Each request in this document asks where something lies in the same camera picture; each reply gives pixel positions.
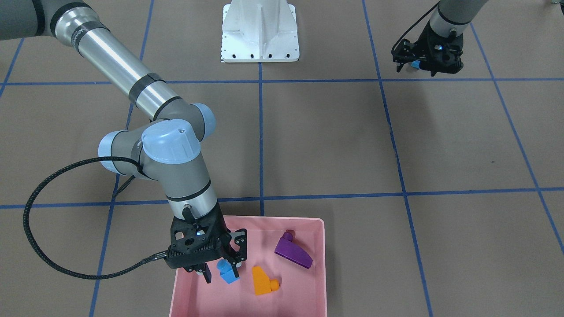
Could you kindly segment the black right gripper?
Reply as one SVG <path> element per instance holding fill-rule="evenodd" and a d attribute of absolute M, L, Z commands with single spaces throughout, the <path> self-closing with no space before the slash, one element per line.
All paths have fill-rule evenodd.
<path fill-rule="evenodd" d="M 172 269 L 198 269 L 206 283 L 212 282 L 207 262 L 228 261 L 228 279 L 239 279 L 238 267 L 247 260 L 247 231 L 227 228 L 219 205 L 209 213 L 195 218 L 191 207 L 182 210 L 182 219 L 174 218 L 171 225 L 171 246 L 165 262 Z"/>

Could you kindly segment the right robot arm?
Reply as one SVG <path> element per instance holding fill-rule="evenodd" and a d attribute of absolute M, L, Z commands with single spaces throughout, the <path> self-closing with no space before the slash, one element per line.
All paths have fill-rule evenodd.
<path fill-rule="evenodd" d="M 97 157 L 56 171 L 34 189 L 24 207 L 23 229 L 35 253 L 53 269 L 87 280 L 115 278 L 160 259 L 172 269 L 203 275 L 206 283 L 212 280 L 208 262 L 218 260 L 218 268 L 229 269 L 238 278 L 238 268 L 247 259 L 247 232 L 246 229 L 232 232 L 227 228 L 201 152 L 201 141 L 216 127 L 210 108 L 201 103 L 187 103 L 115 38 L 95 10 L 82 0 L 1 2 L 1 40 L 38 36 L 50 36 L 74 48 L 151 122 L 135 130 L 105 135 Z M 71 271 L 42 251 L 30 228 L 34 201 L 56 177 L 95 162 L 102 162 L 115 174 L 161 184 L 174 213 L 167 250 L 106 275 Z"/>

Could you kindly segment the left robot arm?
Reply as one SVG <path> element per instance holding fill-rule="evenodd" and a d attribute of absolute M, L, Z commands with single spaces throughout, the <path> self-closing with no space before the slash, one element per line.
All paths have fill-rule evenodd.
<path fill-rule="evenodd" d="M 485 0 L 440 0 L 435 6 L 404 34 L 408 34 L 427 15 L 429 21 L 419 38 L 410 42 L 402 35 L 393 45 L 391 54 L 396 71 L 410 64 L 418 70 L 437 73 L 457 74 L 464 67 L 461 60 L 464 46 L 464 30 L 487 3 Z"/>

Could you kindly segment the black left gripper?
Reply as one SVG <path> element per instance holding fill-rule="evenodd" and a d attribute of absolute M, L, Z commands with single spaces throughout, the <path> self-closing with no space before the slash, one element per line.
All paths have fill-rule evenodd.
<path fill-rule="evenodd" d="M 428 23 L 417 41 L 412 43 L 407 38 L 400 38 L 393 45 L 396 72 L 401 72 L 405 64 L 419 60 L 420 69 L 429 71 L 432 77 L 437 73 L 457 74 L 464 67 L 461 60 L 463 45 L 463 34 L 454 28 L 443 37 L 433 31 Z"/>

